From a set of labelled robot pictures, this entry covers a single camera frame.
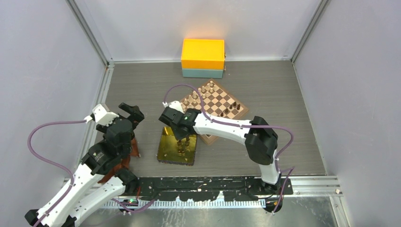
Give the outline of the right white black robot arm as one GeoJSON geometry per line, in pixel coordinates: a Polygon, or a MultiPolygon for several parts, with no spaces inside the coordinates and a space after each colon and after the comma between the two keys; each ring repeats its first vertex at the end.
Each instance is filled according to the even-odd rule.
{"type": "Polygon", "coordinates": [[[275,194],[281,188],[281,173],[276,161],[278,135],[262,117],[233,120],[197,109],[183,113],[166,107],[159,120],[171,127],[177,140],[190,135],[211,135],[238,142],[245,146],[248,157],[259,165],[263,190],[275,194]]]}

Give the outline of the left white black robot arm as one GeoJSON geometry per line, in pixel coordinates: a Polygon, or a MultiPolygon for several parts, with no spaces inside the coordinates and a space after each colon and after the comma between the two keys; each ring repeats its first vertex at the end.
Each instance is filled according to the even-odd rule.
{"type": "Polygon", "coordinates": [[[25,219],[32,227],[77,227],[97,208],[123,193],[133,195],[139,185],[137,176],[123,162],[128,163],[133,152],[134,130],[145,116],[137,105],[119,104],[126,113],[124,117],[111,112],[105,104],[98,104],[92,113],[73,124],[94,121],[103,139],[91,146],[81,159],[76,171],[38,155],[31,140],[39,129],[57,125],[46,123],[36,127],[28,136],[30,152],[40,160],[66,171],[70,180],[59,192],[39,209],[29,210],[25,219]]]}

